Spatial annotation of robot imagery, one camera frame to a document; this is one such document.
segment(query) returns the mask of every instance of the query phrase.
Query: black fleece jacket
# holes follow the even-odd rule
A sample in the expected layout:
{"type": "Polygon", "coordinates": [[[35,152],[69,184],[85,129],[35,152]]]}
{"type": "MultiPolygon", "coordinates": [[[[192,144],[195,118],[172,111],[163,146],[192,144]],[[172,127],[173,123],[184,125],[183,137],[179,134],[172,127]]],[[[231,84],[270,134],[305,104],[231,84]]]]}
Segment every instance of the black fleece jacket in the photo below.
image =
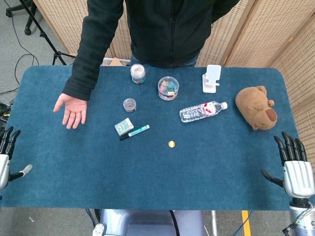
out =
{"type": "MultiPolygon", "coordinates": [[[[160,67],[181,65],[200,52],[211,23],[239,0],[126,0],[132,53],[160,67]]],[[[99,66],[123,14],[123,0],[88,0],[81,42],[63,93],[89,100],[99,66]]]]}

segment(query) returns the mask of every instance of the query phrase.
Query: jacket sleeve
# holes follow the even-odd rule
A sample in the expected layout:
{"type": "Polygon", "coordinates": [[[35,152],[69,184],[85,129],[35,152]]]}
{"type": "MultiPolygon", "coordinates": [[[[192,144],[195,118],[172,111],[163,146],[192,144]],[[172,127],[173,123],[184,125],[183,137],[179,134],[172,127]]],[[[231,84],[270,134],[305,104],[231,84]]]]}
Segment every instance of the jacket sleeve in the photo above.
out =
{"type": "Polygon", "coordinates": [[[217,0],[212,10],[212,23],[227,14],[240,0],[217,0]]]}
{"type": "Polygon", "coordinates": [[[123,0],[88,0],[89,14],[83,20],[78,54],[63,93],[81,100],[90,99],[99,66],[113,40],[123,10],[123,0]]]}

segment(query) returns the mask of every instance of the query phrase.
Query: small round container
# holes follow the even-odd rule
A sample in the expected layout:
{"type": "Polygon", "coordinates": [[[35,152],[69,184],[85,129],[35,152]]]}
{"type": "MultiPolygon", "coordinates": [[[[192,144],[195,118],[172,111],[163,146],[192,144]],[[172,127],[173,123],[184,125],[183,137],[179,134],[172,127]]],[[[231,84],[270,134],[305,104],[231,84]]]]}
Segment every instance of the small round container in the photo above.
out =
{"type": "Polygon", "coordinates": [[[146,80],[146,69],[141,64],[134,64],[130,68],[131,78],[135,84],[143,84],[146,80]]]}
{"type": "Polygon", "coordinates": [[[136,110],[137,104],[136,101],[132,98],[127,98],[123,103],[124,109],[126,112],[134,112],[136,110]]]}
{"type": "Polygon", "coordinates": [[[159,80],[157,89],[161,99],[171,101],[178,94],[179,83],[174,77],[166,76],[159,80]]]}

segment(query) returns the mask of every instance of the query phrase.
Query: plastic water bottle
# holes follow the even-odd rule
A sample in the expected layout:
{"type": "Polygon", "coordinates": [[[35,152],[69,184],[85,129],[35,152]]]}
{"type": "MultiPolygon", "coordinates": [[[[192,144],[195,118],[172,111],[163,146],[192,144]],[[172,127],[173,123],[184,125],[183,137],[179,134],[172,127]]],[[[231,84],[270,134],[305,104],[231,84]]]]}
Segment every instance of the plastic water bottle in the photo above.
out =
{"type": "Polygon", "coordinates": [[[181,111],[179,111],[179,116],[181,118],[181,121],[186,123],[203,119],[206,117],[212,117],[218,114],[220,111],[225,110],[226,108],[227,108],[226,102],[219,103],[212,101],[182,109],[181,111]]]}

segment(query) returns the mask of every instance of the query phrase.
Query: jeans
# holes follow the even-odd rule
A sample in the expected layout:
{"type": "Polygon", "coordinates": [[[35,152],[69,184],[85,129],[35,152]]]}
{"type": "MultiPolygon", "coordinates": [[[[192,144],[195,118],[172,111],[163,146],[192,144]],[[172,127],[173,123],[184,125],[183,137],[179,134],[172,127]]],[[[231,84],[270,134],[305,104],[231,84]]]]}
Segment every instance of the jeans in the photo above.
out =
{"type": "MultiPolygon", "coordinates": [[[[180,65],[179,67],[194,67],[197,64],[198,58],[199,58],[199,54],[195,56],[193,59],[191,59],[190,61],[188,61],[187,63],[180,65]]],[[[134,54],[132,54],[130,58],[130,65],[133,65],[133,64],[142,64],[144,66],[150,65],[150,64],[142,63],[140,60],[138,60],[134,56],[134,54]]]]}

